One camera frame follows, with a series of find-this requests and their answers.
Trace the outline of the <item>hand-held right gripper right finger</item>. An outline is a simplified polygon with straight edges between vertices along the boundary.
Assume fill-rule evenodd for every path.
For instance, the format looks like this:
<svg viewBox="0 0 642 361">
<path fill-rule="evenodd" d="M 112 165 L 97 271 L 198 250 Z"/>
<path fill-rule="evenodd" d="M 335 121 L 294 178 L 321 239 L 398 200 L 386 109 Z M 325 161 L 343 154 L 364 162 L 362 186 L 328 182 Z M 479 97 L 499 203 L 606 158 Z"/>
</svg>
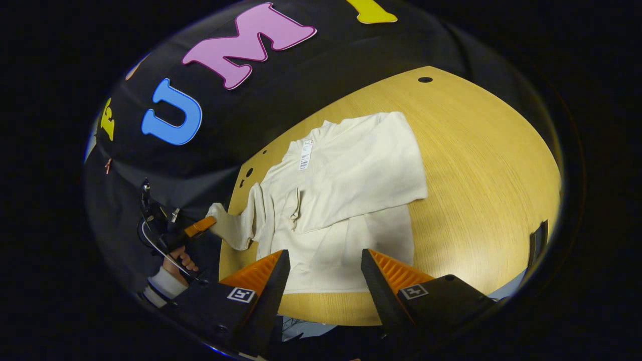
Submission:
<svg viewBox="0 0 642 361">
<path fill-rule="evenodd" d="M 395 342 L 444 343 L 497 303 L 459 277 L 429 276 L 373 249 L 363 249 L 361 271 Z"/>
</svg>

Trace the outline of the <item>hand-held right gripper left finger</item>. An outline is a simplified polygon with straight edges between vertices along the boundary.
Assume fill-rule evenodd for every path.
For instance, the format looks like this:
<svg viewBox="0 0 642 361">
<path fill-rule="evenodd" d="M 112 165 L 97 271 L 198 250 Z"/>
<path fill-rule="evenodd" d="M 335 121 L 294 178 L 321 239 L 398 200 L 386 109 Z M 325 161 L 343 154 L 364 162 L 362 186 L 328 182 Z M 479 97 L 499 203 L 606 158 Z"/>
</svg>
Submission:
<svg viewBox="0 0 642 361">
<path fill-rule="evenodd" d="M 194 281 L 159 311 L 215 352 L 255 358 L 266 351 L 289 274 L 289 252 L 280 250 L 218 282 Z"/>
</svg>

